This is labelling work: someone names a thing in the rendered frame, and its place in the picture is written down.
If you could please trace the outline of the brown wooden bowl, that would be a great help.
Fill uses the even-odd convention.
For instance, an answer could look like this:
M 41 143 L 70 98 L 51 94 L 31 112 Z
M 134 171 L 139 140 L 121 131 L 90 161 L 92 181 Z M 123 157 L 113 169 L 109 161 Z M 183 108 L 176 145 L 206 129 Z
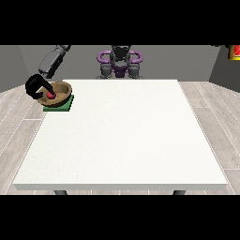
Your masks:
M 47 98 L 47 89 L 41 87 L 39 89 L 40 92 L 43 93 L 43 97 L 41 97 L 37 102 L 45 107 L 61 107 L 66 104 L 71 96 L 72 87 L 67 82 L 52 82 L 51 83 L 52 89 L 56 94 L 54 99 Z

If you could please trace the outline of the green square pad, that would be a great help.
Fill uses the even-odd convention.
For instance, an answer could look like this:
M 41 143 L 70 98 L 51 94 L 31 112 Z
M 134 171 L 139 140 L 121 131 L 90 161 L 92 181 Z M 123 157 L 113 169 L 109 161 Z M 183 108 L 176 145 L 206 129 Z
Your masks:
M 44 107 L 43 111 L 44 112 L 68 112 L 70 110 L 72 101 L 74 99 L 74 96 L 71 95 L 67 103 L 60 107 Z

